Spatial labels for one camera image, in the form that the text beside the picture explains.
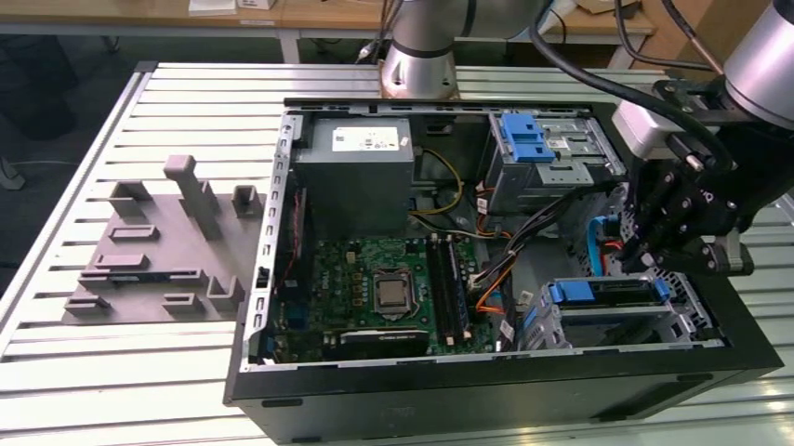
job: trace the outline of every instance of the wooden table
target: wooden table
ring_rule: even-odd
[[[382,2],[278,0],[270,10],[239,9],[235,15],[215,17],[190,17],[187,5],[188,0],[3,0],[0,33],[272,37],[280,40],[284,62],[300,63],[302,38],[373,38],[379,29]],[[593,16],[578,8],[565,20],[567,42],[617,46],[609,66],[627,68],[631,59],[621,47],[613,15]],[[631,42],[641,47],[655,26],[643,14],[626,25]],[[550,42],[562,42],[562,29],[554,28],[546,37]],[[530,42],[527,33],[510,41]]]

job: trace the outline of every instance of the motherboard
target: motherboard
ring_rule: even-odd
[[[395,348],[395,342],[375,340],[386,336],[415,340],[425,350],[390,355],[493,351],[489,322],[469,319],[465,283],[475,271],[473,243],[463,237],[318,242],[310,298],[278,308],[280,360],[327,361],[342,347],[373,358],[373,350]]]

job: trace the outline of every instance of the floor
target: floor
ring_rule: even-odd
[[[80,78],[66,100],[78,116],[75,130],[51,141],[27,140],[0,116],[0,154],[12,163],[58,161],[79,163],[114,107],[139,60],[174,62],[279,63],[275,39],[124,37],[120,51],[110,54],[99,37],[62,37],[62,46]],[[362,42],[307,39],[300,41],[304,63],[351,63]],[[505,46],[465,44],[455,48],[461,65],[505,65]],[[23,262],[30,246],[50,217],[50,212],[72,177],[70,164],[22,164],[27,179],[18,191],[0,190],[0,294]]]

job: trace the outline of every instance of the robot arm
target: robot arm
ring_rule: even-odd
[[[506,39],[543,8],[539,0],[405,0],[381,73],[390,98],[451,98],[455,37]]]
[[[758,211],[794,187],[794,1],[776,0],[726,63],[701,87],[655,85],[657,96],[706,124],[722,141],[729,169],[658,115],[622,103],[614,122],[641,161],[630,184],[634,235],[626,272],[649,267],[719,275],[753,273],[739,233]],[[654,150],[663,143],[669,151]],[[705,243],[701,236],[714,236]]]

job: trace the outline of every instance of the aluminum extrusion table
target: aluminum extrusion table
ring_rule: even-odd
[[[659,72],[602,72],[627,85]],[[465,99],[613,100],[551,69],[458,70]],[[378,73],[334,65],[162,63],[136,72],[0,300],[2,446],[268,444],[238,409],[220,404],[232,322],[64,326],[62,307],[95,250],[122,179],[176,193],[162,162],[192,154],[212,190],[268,189],[284,97],[375,98]],[[786,201],[762,210],[746,235],[758,270],[734,279],[788,366],[722,387],[639,423],[551,426],[371,444],[794,443],[794,227]]]

